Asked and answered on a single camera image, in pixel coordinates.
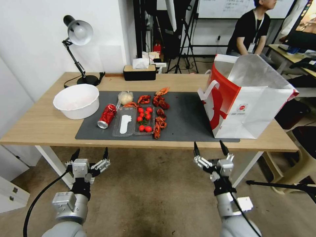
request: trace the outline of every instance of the lanyard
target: lanyard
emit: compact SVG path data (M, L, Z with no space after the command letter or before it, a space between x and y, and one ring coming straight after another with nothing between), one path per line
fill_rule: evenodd
M253 39L253 43L254 43L254 42L256 41L258 32L259 32L259 30L260 30L260 28L261 28L261 26L262 26L262 23L263 23L263 20L264 20L264 15L263 15L263 18L262 18L261 23L260 23L260 25L259 25L259 28L258 28L258 30L257 30L258 17L257 17L257 13L256 13L255 10L253 10L253 13L254 13L254 18L255 18L255 20L256 20L256 28L255 28L255 30L256 30L256 35L254 36L254 39Z

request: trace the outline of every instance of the bag handle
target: bag handle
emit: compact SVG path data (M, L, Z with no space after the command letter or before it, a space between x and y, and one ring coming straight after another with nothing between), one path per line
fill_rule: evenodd
M200 97L201 100L206 100L208 98L208 96L210 95L212 89L216 87L217 89L220 87L220 84L218 83L218 81L213 80L210 85L208 86L208 88L206 89L205 93L203 92L203 90L201 88L199 88L197 90L197 93Z

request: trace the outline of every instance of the gray mat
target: gray mat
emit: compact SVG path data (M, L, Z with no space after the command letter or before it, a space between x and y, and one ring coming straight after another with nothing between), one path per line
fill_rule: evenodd
M107 104L116 104L118 93L113 91L100 91L100 107L90 117L85 118L76 135L76 139L88 140L154 140L151 135L132 135L130 137L113 137L113 120L107 129L97 126L97 121ZM134 101L141 95L154 95L154 92L133 92ZM167 127L161 130L158 141L180 141L180 142L216 142L204 106L196 92L168 92L164 95L170 104L170 109L165 110L167 116ZM239 142L239 139L222 139L224 142Z

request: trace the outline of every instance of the desk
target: desk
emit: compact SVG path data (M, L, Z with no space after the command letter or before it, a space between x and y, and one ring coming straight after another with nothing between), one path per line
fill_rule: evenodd
M193 149L193 142L164 141L115 141L76 140L75 135L83 120L71 120L54 108L53 98L63 89L64 82L78 76L64 73L34 106L5 134L0 144L34 145L52 168L61 175L65 166L50 148L53 146L121 147L151 149ZM208 75L200 74L157 74L155 81L125 81L123 76L108 75L97 86L100 91L158 91L170 87L170 91L196 92L204 88ZM220 149L218 142L198 142L199 148ZM243 151L243 164L236 167L232 175L235 187L264 151L296 152L298 149L279 124L273 120L258 139L243 139L239 143L225 143L230 151ZM71 187L71 175L63 177Z
M297 63L299 61L301 61L303 58L308 57L305 54L293 54L293 55L288 55L284 50L279 48L279 44L270 44L269 48L272 49L274 52L276 52L278 55L281 55L283 58L285 58L286 60L284 61L284 63L281 64L281 66L277 69L278 73L282 73L285 69L285 67L288 66L288 64L293 64L293 63ZM310 75L316 78L316 72L306 69L306 68L302 68L300 67L300 69Z

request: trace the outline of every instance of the white bowl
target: white bowl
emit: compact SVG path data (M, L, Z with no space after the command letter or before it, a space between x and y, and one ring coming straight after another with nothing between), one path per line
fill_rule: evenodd
M70 86L55 96L53 104L67 118L84 119L98 110L99 90L89 84Z

